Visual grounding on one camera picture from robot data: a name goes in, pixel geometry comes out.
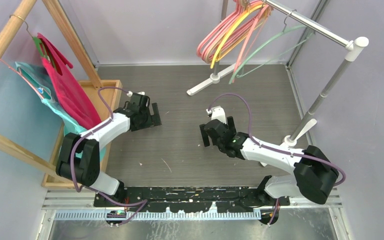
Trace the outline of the thick pink plastic hanger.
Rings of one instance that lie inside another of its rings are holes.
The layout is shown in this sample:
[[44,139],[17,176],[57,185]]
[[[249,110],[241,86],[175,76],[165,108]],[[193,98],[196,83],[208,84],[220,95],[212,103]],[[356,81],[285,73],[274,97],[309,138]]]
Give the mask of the thick pink plastic hanger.
[[[196,54],[201,58],[205,63],[210,64],[213,61],[213,57],[216,53],[216,50],[220,43],[223,40],[225,34],[228,33],[231,26],[236,23],[242,13],[251,13],[251,9],[258,7],[256,10],[259,12],[262,8],[263,2],[261,0],[255,0],[250,3],[249,7],[242,7],[238,1],[235,1],[236,7],[235,11],[229,14],[224,18],[198,45]],[[216,61],[220,61],[224,58],[230,51],[232,51],[240,42],[242,42],[251,28],[253,23],[253,18],[248,21],[242,21],[235,30],[232,31],[231,35],[227,38],[224,45],[221,47]],[[255,30],[264,25],[263,22],[260,22],[260,25],[255,28]]]

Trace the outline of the thin pink wire hanger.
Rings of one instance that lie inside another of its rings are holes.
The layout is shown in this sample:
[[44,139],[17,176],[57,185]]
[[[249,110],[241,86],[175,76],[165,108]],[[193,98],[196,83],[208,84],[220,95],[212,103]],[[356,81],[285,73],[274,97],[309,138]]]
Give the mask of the thin pink wire hanger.
[[255,28],[261,25],[260,22],[262,22],[262,24],[264,24],[266,22],[267,15],[270,15],[270,13],[271,13],[271,10],[270,10],[269,5],[263,4],[259,13],[253,18],[252,25],[251,25],[251,27],[250,27],[250,29],[249,29],[246,37],[245,37],[242,48],[241,48],[239,55],[238,55],[238,58],[236,60],[233,73],[236,73],[239,66],[242,64],[246,55],[250,51],[251,46],[254,44],[255,40],[253,40],[252,43],[249,43],[249,41],[250,41],[251,36],[253,35]]

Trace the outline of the green wire hanger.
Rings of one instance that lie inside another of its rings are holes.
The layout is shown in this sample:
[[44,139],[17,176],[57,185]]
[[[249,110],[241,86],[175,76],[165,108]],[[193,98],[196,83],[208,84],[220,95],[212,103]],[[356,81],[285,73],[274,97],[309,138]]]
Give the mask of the green wire hanger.
[[304,40],[300,40],[295,45],[289,47],[288,49],[280,52],[279,54],[277,54],[275,56],[272,56],[267,61],[257,65],[256,67],[252,68],[251,70],[245,71],[245,66],[254,58],[254,56],[257,55],[262,50],[267,49],[272,42],[276,42],[277,39],[282,38],[283,36],[288,35],[289,33],[296,32],[298,30],[304,30],[304,29],[307,29],[307,28],[308,28],[308,26],[306,26],[304,24],[300,24],[300,25],[296,25],[296,26],[292,26],[292,27],[285,26],[282,31],[278,32],[277,34],[273,35],[271,38],[266,40],[264,43],[262,43],[251,54],[249,54],[245,58],[245,60],[243,60],[239,64],[238,68],[232,72],[232,75],[231,75],[231,77],[229,79],[228,84],[229,85],[234,84],[236,79],[244,78],[245,76],[253,73],[254,71],[262,68],[265,65],[268,65],[268,64],[274,62],[275,60],[278,60],[280,57],[283,57],[284,55],[288,54],[292,50],[295,50],[297,47],[299,47],[302,44],[304,44],[313,35],[312,33],[310,34],[310,36],[305,37]]

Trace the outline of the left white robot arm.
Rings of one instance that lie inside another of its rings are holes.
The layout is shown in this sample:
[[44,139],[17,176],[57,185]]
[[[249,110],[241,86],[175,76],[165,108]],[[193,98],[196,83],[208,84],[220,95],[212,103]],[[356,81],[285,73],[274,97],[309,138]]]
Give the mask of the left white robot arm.
[[64,136],[55,172],[106,194],[109,203],[121,206],[126,200],[124,183],[101,169],[101,150],[124,133],[161,124],[158,104],[152,103],[147,95],[133,92],[130,100],[112,111],[105,121],[81,134],[70,132]]

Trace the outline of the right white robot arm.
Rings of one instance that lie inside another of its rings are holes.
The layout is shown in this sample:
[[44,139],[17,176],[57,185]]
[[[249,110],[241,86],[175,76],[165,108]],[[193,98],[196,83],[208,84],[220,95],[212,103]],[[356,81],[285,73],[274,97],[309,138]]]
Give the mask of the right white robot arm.
[[271,205],[281,197],[302,196],[323,205],[335,186],[339,170],[316,146],[292,149],[253,138],[237,132],[231,116],[224,123],[212,119],[200,124],[205,147],[213,145],[230,158],[256,161],[287,172],[284,176],[268,175],[256,190],[256,198],[263,205]]

